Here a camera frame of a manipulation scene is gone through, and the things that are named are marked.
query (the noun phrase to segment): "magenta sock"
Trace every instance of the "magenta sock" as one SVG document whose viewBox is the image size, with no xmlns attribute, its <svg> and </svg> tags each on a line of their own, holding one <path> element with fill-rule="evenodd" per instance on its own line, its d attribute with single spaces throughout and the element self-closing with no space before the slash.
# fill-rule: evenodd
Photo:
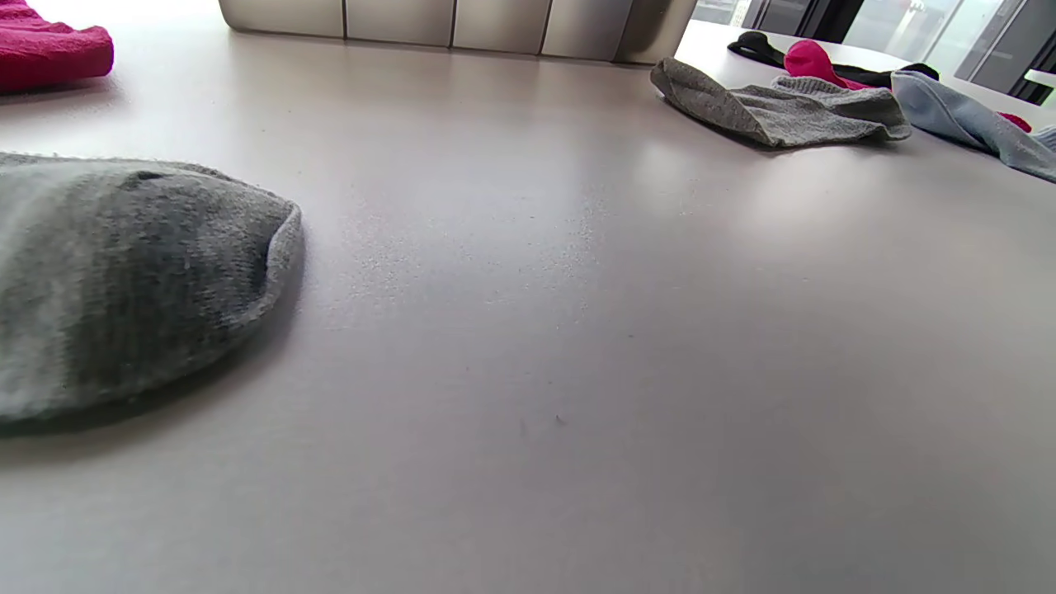
<svg viewBox="0 0 1056 594">
<path fill-rule="evenodd" d="M 869 89 L 869 86 L 836 76 L 832 70 L 832 60 L 824 48 L 812 39 L 796 42 L 785 56 L 785 70 L 792 76 L 813 76 L 842 88 L 857 91 Z"/>
</svg>

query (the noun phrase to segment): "countertop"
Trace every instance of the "countertop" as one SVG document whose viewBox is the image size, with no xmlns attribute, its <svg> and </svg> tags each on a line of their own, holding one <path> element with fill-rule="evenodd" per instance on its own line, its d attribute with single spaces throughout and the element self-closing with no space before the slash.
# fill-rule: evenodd
<svg viewBox="0 0 1056 594">
<path fill-rule="evenodd" d="M 639 68 L 35 4 L 117 66 L 0 98 L 0 149 L 216 167 L 307 258 L 199 393 L 0 442 L 5 594 L 1056 590 L 1052 184 L 759 151 Z"/>
</svg>

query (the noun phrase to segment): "fabric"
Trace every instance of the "fabric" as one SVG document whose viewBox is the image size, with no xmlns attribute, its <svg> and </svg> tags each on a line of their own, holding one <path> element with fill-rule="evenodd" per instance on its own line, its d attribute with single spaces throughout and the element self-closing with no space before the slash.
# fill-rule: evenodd
<svg viewBox="0 0 1056 594">
<path fill-rule="evenodd" d="M 675 58 L 660 60 L 650 78 L 685 114 L 770 147 L 901 141 L 911 132 L 887 89 L 849 91 L 817 78 L 779 77 L 772 88 L 729 91 Z"/>
<path fill-rule="evenodd" d="M 0 153 L 0 433 L 213 364 L 276 303 L 300 209 L 181 163 Z"/>
<path fill-rule="evenodd" d="M 1027 134 L 986 106 L 926 76 L 900 72 L 891 79 L 894 96 L 917 128 L 1056 183 L 1056 127 Z"/>
<path fill-rule="evenodd" d="M 106 76 L 114 43 L 101 26 L 51 23 L 25 0 L 0 0 L 0 93 Z"/>
<path fill-rule="evenodd" d="M 774 68 L 786 68 L 786 56 L 780 51 L 770 44 L 770 40 L 765 33 L 758 31 L 748 31 L 727 47 L 731 52 L 750 60 L 765 63 Z M 856 66 L 832 64 L 834 75 L 846 80 L 852 80 L 865 85 L 866 87 L 891 88 L 891 72 L 873 72 Z M 900 71 L 921 72 L 926 76 L 939 79 L 939 73 L 931 67 L 922 63 L 911 63 L 900 69 Z"/>
<path fill-rule="evenodd" d="M 850 89 L 852 91 L 868 88 L 867 85 L 862 85 L 861 82 L 855 82 L 853 80 L 836 76 L 828 52 L 818 45 L 817 41 L 812 39 L 797 41 L 794 45 L 789 48 L 789 53 L 785 56 L 785 70 L 787 70 L 792 76 L 813 76 L 814 78 L 821 78 L 822 80 L 827 80 L 837 87 Z M 1024 132 L 1031 131 L 1031 125 L 1027 124 L 1022 117 L 1011 113 L 1000 112 L 999 115 L 1003 116 L 1008 122 L 1012 122 Z"/>
</svg>

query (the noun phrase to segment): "knit fabric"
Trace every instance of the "knit fabric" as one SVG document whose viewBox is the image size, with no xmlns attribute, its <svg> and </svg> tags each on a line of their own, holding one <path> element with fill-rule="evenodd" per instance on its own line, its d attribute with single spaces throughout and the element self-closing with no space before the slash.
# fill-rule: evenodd
<svg viewBox="0 0 1056 594">
<path fill-rule="evenodd" d="M 1056 183 L 1056 127 L 1027 134 L 972 97 L 918 73 L 895 73 L 892 81 L 894 96 L 917 128 Z"/>
<path fill-rule="evenodd" d="M 832 69 L 829 53 L 813 39 L 797 41 L 789 48 L 789 53 L 785 56 L 785 70 L 792 76 L 813 76 L 851 91 L 869 88 L 868 85 L 837 76 Z"/>
<path fill-rule="evenodd" d="M 0 432 L 148 391 L 258 329 L 300 209 L 181 163 L 0 153 Z"/>
<path fill-rule="evenodd" d="M 0 0 L 0 92 L 106 76 L 114 42 L 101 26 L 77 31 L 48 22 L 25 0 Z"/>
<path fill-rule="evenodd" d="M 680 111 L 770 147 L 901 141 L 911 132 L 886 89 L 849 91 L 817 78 L 779 77 L 772 88 L 730 91 L 674 58 L 653 67 L 650 78 Z"/>
<path fill-rule="evenodd" d="M 785 54 L 771 45 L 770 39 L 767 38 L 767 35 L 758 31 L 747 31 L 742 33 L 736 41 L 730 43 L 727 48 L 738 56 L 757 61 L 759 63 L 765 63 L 774 68 L 786 67 Z M 885 89 L 891 88 L 891 71 L 873 72 L 856 66 L 838 63 L 832 64 L 832 71 L 840 77 L 854 82 L 861 82 L 866 87 L 883 87 Z M 939 73 L 936 72 L 934 68 L 923 63 L 911 63 L 901 68 L 898 72 L 901 71 L 921 72 L 930 78 L 936 80 L 939 79 Z"/>
</svg>

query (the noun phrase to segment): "light gray sock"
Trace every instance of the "light gray sock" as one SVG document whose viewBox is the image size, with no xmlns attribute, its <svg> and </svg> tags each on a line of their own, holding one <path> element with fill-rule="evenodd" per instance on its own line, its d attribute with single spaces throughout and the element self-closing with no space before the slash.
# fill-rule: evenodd
<svg viewBox="0 0 1056 594">
<path fill-rule="evenodd" d="M 770 147 L 861 140 L 901 141 L 912 129 L 887 89 L 850 91 L 819 78 L 776 78 L 772 88 L 734 91 L 675 58 L 649 78 L 680 111 Z"/>
<path fill-rule="evenodd" d="M 0 153 L 0 433 L 214 361 L 275 305 L 298 206 L 197 165 Z"/>
</svg>

